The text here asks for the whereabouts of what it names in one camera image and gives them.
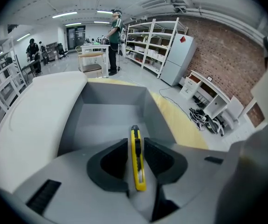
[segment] doorway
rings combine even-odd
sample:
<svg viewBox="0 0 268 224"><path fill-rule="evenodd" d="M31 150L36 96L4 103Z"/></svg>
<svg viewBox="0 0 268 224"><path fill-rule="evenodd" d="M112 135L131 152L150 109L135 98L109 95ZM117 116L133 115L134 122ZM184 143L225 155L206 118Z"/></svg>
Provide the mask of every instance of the doorway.
<svg viewBox="0 0 268 224"><path fill-rule="evenodd" d="M68 49L82 46L85 41L85 26L67 28Z"/></svg>

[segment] ceiling light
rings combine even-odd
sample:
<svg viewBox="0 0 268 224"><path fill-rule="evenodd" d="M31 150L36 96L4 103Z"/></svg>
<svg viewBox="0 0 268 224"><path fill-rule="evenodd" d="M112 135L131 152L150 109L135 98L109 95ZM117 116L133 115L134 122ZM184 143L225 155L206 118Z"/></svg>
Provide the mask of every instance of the ceiling light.
<svg viewBox="0 0 268 224"><path fill-rule="evenodd" d="M29 36L29 35L30 35L30 33L28 33L28 34L26 34L25 36L19 38L19 39L17 40L17 42L20 41L20 40L22 40L22 39L25 38L26 36Z"/></svg>
<svg viewBox="0 0 268 224"><path fill-rule="evenodd" d="M82 23L80 23L80 22L77 22L77 23L71 23L71 24L67 24L67 25L65 25L66 27L68 27L68 26L73 26L73 25L80 25L80 24L82 24Z"/></svg>
<svg viewBox="0 0 268 224"><path fill-rule="evenodd" d="M113 14L112 12L107 12L107 11L98 11L98 13L107 13L107 14Z"/></svg>
<svg viewBox="0 0 268 224"><path fill-rule="evenodd" d="M56 17L63 17L63 16L66 16L66 15L72 15L72 14L77 14L77 12L64 13L64 14L60 14L60 15L53 16L53 18L56 18Z"/></svg>
<svg viewBox="0 0 268 224"><path fill-rule="evenodd" d="M94 23L104 23L104 24L109 24L110 22L108 22L108 21L94 21Z"/></svg>

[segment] floor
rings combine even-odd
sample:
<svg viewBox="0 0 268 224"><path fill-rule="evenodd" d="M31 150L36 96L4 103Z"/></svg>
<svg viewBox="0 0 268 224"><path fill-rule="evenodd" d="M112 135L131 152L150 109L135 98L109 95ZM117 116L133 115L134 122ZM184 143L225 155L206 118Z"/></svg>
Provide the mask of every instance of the floor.
<svg viewBox="0 0 268 224"><path fill-rule="evenodd" d="M48 75L58 72L76 71L78 70L78 57L77 53L69 54L69 57L62 60L52 61L47 65L41 62L42 75ZM150 91L161 94L166 99L178 105L183 112L189 117L189 108L197 108L191 100L187 101L179 94L181 87L171 87L164 81L157 79L157 75L148 69L141 69L141 66L133 61L120 57L120 71L111 76L112 79L117 79L125 82L136 83L140 86L147 87ZM97 77L96 74L88 74L89 78ZM28 76L29 82L32 82L32 75ZM254 132L254 127L247 117L241 120L240 126L233 132L227 131L221 137L220 134L212 134L207 129L200 131L205 139L209 149L218 151L228 151L231 144L246 139Z"/></svg>

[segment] brick wall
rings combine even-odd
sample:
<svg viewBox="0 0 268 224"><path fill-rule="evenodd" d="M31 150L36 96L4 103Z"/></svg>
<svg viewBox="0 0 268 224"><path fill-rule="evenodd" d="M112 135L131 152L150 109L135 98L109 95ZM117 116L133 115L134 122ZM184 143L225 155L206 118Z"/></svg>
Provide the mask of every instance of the brick wall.
<svg viewBox="0 0 268 224"><path fill-rule="evenodd" d="M194 70L213 78L213 83L244 105L253 98L251 89L265 72L263 49L243 34L218 22L201 18L181 18L196 39L197 49L184 77ZM263 120L258 106L248 113L255 126Z"/></svg>

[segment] green shirt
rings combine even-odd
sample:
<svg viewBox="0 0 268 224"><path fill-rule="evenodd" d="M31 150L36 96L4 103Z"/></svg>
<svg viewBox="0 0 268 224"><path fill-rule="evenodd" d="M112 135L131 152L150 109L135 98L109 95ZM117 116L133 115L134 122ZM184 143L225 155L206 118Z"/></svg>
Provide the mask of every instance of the green shirt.
<svg viewBox="0 0 268 224"><path fill-rule="evenodd" d="M119 33L121 32L122 28L123 28L123 21L121 19L116 19L112 22L112 27L111 30L113 28L118 28L117 31L115 33L113 33L110 37L109 37L109 41L111 43L119 43Z"/></svg>

